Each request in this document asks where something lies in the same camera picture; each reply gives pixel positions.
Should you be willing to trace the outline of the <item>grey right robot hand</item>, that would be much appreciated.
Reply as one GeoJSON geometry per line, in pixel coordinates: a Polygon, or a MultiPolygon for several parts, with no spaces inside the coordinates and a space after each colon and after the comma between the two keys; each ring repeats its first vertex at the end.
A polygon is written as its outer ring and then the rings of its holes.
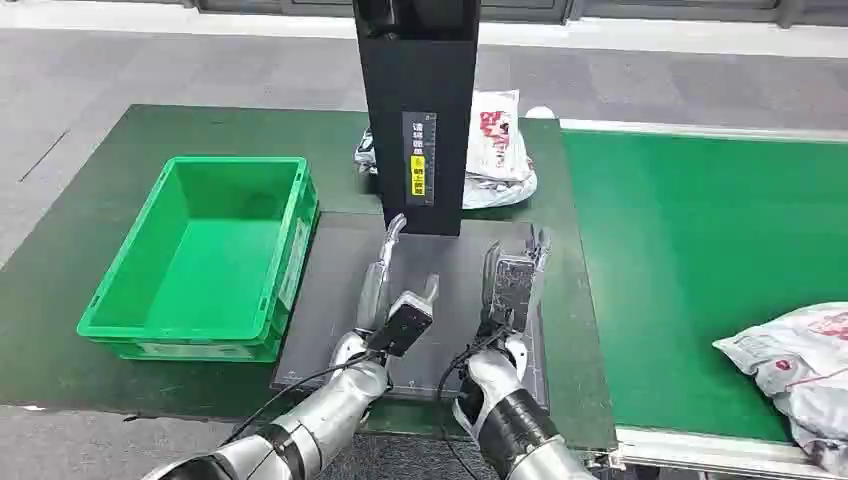
{"type": "Polygon", "coordinates": [[[490,246],[483,263],[478,336],[492,335],[499,328],[508,334],[526,330],[540,308],[550,252],[550,235],[533,225],[521,252],[505,251],[500,241],[490,246]]]}

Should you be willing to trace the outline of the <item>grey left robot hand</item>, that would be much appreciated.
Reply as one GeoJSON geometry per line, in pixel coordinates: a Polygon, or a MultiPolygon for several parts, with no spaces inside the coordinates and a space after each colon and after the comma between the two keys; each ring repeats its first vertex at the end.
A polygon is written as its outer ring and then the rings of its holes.
{"type": "Polygon", "coordinates": [[[357,307],[354,331],[362,338],[376,332],[386,322],[389,311],[389,273],[393,249],[399,242],[399,236],[407,220],[403,213],[392,218],[386,229],[375,262],[371,263],[365,274],[357,307]]]}

